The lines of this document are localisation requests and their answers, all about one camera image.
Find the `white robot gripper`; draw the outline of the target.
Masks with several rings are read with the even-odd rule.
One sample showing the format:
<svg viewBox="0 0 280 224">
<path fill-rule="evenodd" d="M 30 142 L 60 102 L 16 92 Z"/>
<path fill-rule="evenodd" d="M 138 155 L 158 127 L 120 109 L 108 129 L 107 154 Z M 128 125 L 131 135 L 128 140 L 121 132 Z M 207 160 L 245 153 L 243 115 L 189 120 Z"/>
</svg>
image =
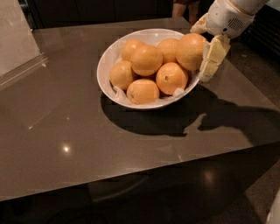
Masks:
<svg viewBox="0 0 280 224">
<path fill-rule="evenodd" d="M 201 81 L 207 82 L 214 77 L 228 54 L 230 39 L 237 38 L 253 22 L 254 17 L 242 13 L 228 0 L 214 0 L 208 13 L 192 26 L 190 33 L 209 32 L 214 35 L 210 42 L 205 43 L 203 50 L 199 68 Z"/>
</svg>

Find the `white robot forearm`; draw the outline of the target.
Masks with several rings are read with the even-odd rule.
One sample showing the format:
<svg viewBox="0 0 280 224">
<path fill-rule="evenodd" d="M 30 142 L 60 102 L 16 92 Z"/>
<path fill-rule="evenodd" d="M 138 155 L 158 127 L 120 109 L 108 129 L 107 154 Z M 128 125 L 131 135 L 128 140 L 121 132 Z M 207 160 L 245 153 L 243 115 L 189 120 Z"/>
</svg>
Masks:
<svg viewBox="0 0 280 224">
<path fill-rule="evenodd" d="M 255 15 L 269 0 L 228 0 L 236 9 L 247 15 Z"/>
</svg>

